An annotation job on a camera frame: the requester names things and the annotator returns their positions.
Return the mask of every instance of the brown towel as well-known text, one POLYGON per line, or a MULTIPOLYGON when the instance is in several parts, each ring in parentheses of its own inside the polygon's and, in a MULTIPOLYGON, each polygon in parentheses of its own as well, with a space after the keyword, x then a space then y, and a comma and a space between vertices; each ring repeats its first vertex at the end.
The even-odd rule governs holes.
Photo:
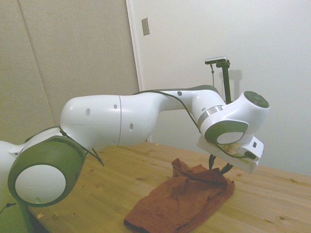
POLYGON ((172 162, 173 177, 141 199, 124 219, 134 233, 187 233, 208 219, 232 195, 234 182, 219 168, 190 168, 172 162))

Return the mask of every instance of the black cable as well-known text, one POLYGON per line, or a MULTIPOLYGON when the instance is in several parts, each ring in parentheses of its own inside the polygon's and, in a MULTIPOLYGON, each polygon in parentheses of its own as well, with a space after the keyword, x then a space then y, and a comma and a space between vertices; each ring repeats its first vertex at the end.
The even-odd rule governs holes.
POLYGON ((0 214, 4 211, 5 208, 9 208, 12 205, 16 205, 16 203, 13 203, 13 204, 7 203, 6 206, 0 211, 0 214))
POLYGON ((169 97, 172 97, 172 98, 178 100, 178 101, 184 106, 184 108, 185 108, 185 110, 187 111, 188 115, 190 116, 191 120, 193 121, 193 123, 195 124, 195 126, 198 128, 199 132, 201 133, 198 124, 195 122, 195 120, 194 120, 193 116, 191 115, 190 111, 188 110, 188 108, 186 107, 186 105, 183 103, 183 101, 182 101, 180 98, 178 98, 178 97, 176 97, 176 96, 173 96, 173 95, 171 95, 171 94, 167 94, 167 93, 164 93, 164 92, 161 92, 161 91, 156 91, 156 90, 140 91, 140 92, 137 92, 137 93, 135 93, 135 94, 133 94, 133 95, 138 95, 138 94, 141 94, 141 93, 148 93, 148 92, 162 94, 162 95, 164 95, 164 96, 169 96, 169 97))
POLYGON ((213 64, 209 64, 210 67, 212 68, 212 76, 213 76, 213 86, 214 86, 214 70, 213 70, 213 64))
MULTIPOLYGON (((60 130, 60 133, 64 136, 64 137, 67 137, 67 138, 70 138, 71 140, 73 140, 74 142, 78 143, 77 141, 75 141, 73 138, 71 138, 70 136, 68 136, 68 134, 63 131, 63 129, 59 126, 59 130, 60 130)), ((86 151, 86 154, 89 153, 90 155, 92 155, 94 158, 97 159, 98 162, 100 162, 103 166, 104 166, 104 163, 102 161, 102 159, 98 156, 98 154, 96 153, 96 151, 92 148, 93 152, 95 152, 95 154, 93 154, 92 152, 90 152, 88 149, 86 149, 85 147, 83 147, 80 143, 78 143, 85 151, 86 151)))

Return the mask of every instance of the wooden table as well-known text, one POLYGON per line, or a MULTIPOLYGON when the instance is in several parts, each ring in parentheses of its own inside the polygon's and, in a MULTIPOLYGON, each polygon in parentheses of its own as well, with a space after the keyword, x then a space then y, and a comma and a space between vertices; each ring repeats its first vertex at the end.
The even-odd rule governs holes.
MULTIPOLYGON (((171 162, 208 167, 209 156, 153 143, 108 147, 102 167, 88 156, 73 191, 60 203, 29 207, 51 233, 130 233, 123 219, 133 206, 172 176, 171 162)), ((216 159, 214 167, 225 162, 216 159)), ((259 166, 254 174, 232 168, 227 202, 191 233, 311 233, 311 177, 259 166)))

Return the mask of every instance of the wall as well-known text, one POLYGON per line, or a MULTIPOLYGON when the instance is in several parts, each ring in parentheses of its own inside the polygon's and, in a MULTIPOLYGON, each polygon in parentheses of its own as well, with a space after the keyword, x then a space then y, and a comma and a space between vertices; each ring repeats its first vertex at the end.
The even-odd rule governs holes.
MULTIPOLYGON (((204 60, 230 59, 231 93, 263 95, 271 112, 256 137, 261 165, 311 175, 311 5, 307 0, 128 0, 141 90, 212 84, 204 60), (143 36, 148 17, 151 34, 143 36)), ((221 70, 215 87, 224 93, 221 70)), ((185 111, 161 113, 153 142, 200 151, 185 111)))
MULTIPOLYGON (((125 1, 2 0, 0 22, 0 140, 58 125, 71 98, 138 91, 125 1)), ((0 232, 32 232, 25 206, 4 210, 0 232)))

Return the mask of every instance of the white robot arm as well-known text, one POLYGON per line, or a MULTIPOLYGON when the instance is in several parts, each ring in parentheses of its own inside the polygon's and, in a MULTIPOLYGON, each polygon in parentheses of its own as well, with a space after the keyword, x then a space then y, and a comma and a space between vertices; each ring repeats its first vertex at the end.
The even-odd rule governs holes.
POLYGON ((269 112, 268 102, 254 92, 244 92, 226 104, 213 86, 204 85, 71 99, 59 127, 44 130, 22 145, 0 141, 0 191, 10 191, 30 206, 53 205, 73 189, 86 151, 144 142, 158 113, 177 109, 186 109, 198 127, 198 146, 212 154, 210 168, 216 156, 229 167, 256 170, 263 144, 254 133, 269 112))

